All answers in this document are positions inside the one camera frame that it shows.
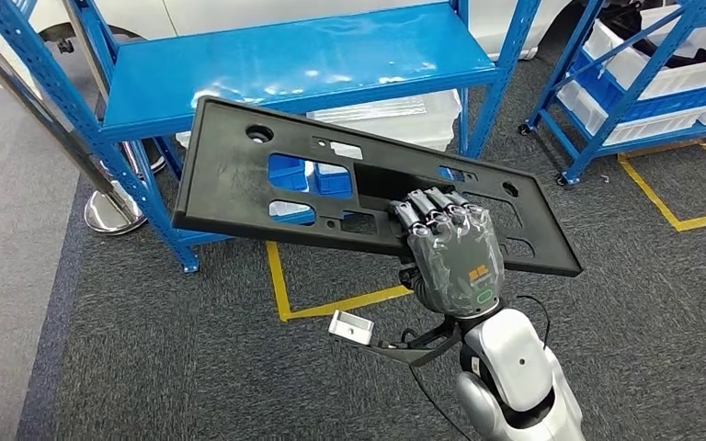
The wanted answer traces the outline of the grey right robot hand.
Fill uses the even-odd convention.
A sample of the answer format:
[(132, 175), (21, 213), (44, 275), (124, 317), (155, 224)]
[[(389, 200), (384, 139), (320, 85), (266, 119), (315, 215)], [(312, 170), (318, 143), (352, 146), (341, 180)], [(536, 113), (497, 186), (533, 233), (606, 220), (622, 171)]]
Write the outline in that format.
[(471, 319), (502, 305), (502, 256), (488, 209), (456, 191), (416, 189), (392, 200), (411, 256), (399, 279), (427, 309)]

